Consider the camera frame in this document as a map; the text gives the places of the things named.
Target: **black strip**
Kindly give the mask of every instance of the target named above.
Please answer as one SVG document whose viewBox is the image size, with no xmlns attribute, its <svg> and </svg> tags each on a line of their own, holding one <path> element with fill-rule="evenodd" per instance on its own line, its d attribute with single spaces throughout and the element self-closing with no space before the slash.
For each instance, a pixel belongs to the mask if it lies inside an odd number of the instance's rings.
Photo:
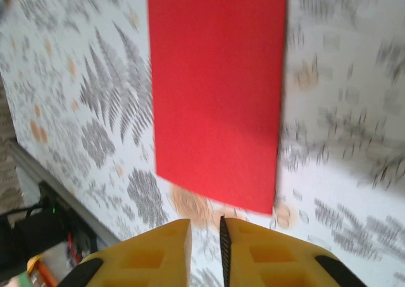
<svg viewBox="0 0 405 287">
<path fill-rule="evenodd" d="M 367 287 L 341 261 L 326 255 L 315 257 L 316 261 L 329 273 L 341 287 Z"/>
<path fill-rule="evenodd" d="M 224 287 L 230 286 L 230 257 L 231 257 L 231 244 L 227 222 L 224 216 L 221 216 L 220 221 L 220 244 L 221 244 L 221 258 L 222 258 L 222 271 L 223 271 L 223 284 Z"/>
<path fill-rule="evenodd" d="M 101 258 L 94 258 L 77 265 L 59 283 L 58 287 L 86 287 L 102 264 L 103 260 Z"/>
</svg>

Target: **floral wallpaper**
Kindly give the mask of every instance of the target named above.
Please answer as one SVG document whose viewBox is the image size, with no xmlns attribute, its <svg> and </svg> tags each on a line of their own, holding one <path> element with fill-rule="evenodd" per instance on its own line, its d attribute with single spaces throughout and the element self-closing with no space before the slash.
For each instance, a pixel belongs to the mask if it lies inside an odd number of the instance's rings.
<svg viewBox="0 0 405 287">
<path fill-rule="evenodd" d="M 225 215 L 322 246 L 368 286 L 405 286 L 405 0 L 289 0 L 272 217 L 156 176 L 147 0 L 8 1 L 18 141 L 120 239 L 190 218 L 191 286 L 222 286 Z"/>
</svg>

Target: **fern leaf pattern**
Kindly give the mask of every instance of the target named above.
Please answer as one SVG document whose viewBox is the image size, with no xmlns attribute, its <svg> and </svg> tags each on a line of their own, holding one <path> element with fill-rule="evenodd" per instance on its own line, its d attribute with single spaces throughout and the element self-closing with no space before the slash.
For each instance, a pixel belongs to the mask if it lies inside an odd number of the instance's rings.
<svg viewBox="0 0 405 287">
<path fill-rule="evenodd" d="M 145 62 L 142 59 L 137 45 L 117 24 L 115 28 L 122 40 L 127 61 L 124 63 L 96 29 L 102 56 L 89 46 L 94 70 L 85 58 L 87 75 L 83 77 L 80 101 L 112 132 L 119 121 L 122 143 L 128 130 L 132 129 L 132 138 L 138 145 L 143 132 L 153 122 L 150 64 L 149 60 Z"/>
</svg>

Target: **red card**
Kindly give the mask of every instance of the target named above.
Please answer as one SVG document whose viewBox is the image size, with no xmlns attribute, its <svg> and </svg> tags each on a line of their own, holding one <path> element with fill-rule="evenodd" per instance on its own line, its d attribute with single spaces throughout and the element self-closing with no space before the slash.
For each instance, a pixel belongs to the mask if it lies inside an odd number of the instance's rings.
<svg viewBox="0 0 405 287">
<path fill-rule="evenodd" d="M 148 0 L 157 173 L 270 214 L 286 0 Z"/>
</svg>

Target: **red wire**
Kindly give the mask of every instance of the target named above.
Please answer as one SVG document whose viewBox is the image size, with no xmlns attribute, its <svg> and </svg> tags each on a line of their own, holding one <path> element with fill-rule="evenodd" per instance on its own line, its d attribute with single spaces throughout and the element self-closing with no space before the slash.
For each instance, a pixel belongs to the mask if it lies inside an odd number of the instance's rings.
<svg viewBox="0 0 405 287">
<path fill-rule="evenodd" d="M 78 255 L 76 250 L 75 250 L 75 246 L 73 245 L 73 240 L 72 240 L 72 234 L 71 233 L 68 234 L 68 245 L 69 245 L 70 252 L 73 255 L 73 258 L 75 259 L 76 263 L 79 264 L 82 261 L 82 257 L 80 255 Z"/>
</svg>

